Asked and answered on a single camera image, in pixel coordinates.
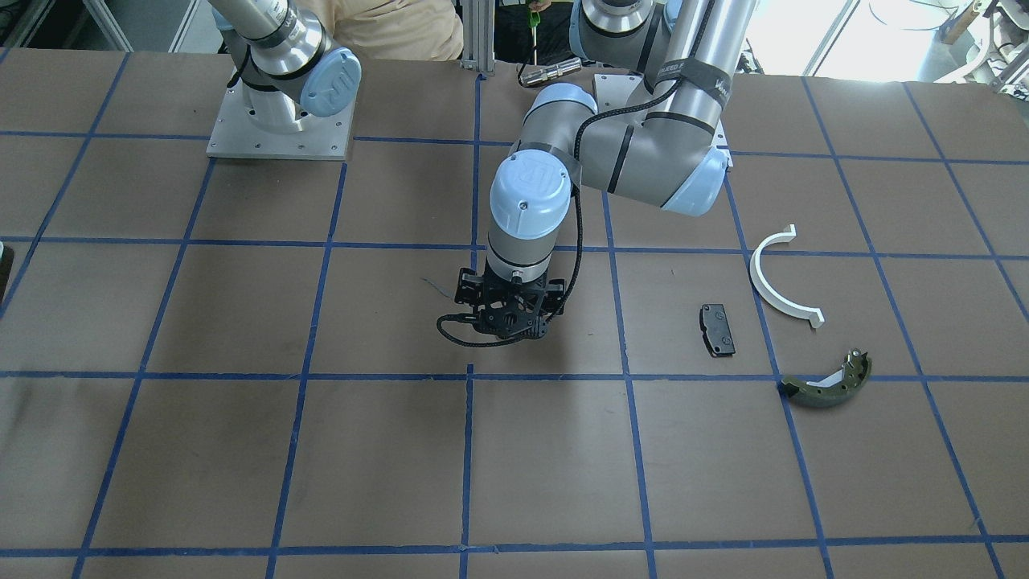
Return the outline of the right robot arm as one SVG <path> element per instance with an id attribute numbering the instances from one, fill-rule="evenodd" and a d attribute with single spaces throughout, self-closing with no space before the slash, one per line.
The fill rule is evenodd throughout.
<path id="1" fill-rule="evenodd" d="M 217 126 L 233 117 L 267 134 L 349 129 L 363 80 L 358 56 L 294 1 L 212 1 L 234 62 Z"/>

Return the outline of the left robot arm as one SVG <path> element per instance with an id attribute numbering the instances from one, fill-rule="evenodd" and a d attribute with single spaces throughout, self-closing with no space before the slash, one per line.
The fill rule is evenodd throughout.
<path id="1" fill-rule="evenodd" d="M 556 236 L 582 188 L 687 216 L 716 201 L 730 157 L 715 143 L 753 1 L 576 1 L 573 55 L 640 76 L 615 109 L 576 84 L 540 89 L 496 170 L 485 270 L 461 272 L 455 300 L 496 332 L 549 319 L 572 281 L 547 278 Z"/>

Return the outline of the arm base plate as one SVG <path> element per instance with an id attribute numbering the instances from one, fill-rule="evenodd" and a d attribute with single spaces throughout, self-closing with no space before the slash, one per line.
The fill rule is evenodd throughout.
<path id="1" fill-rule="evenodd" d="M 283 92 L 257 91 L 239 80 L 224 93 L 207 154 L 234 160 L 344 162 L 355 104 L 330 117 L 316 117 Z"/>
<path id="2" fill-rule="evenodd" d="M 654 99 L 654 96 L 647 94 L 646 88 L 642 87 L 642 77 L 640 76 L 595 74 L 592 91 L 599 113 L 623 109 L 637 104 L 637 101 L 642 103 Z"/>

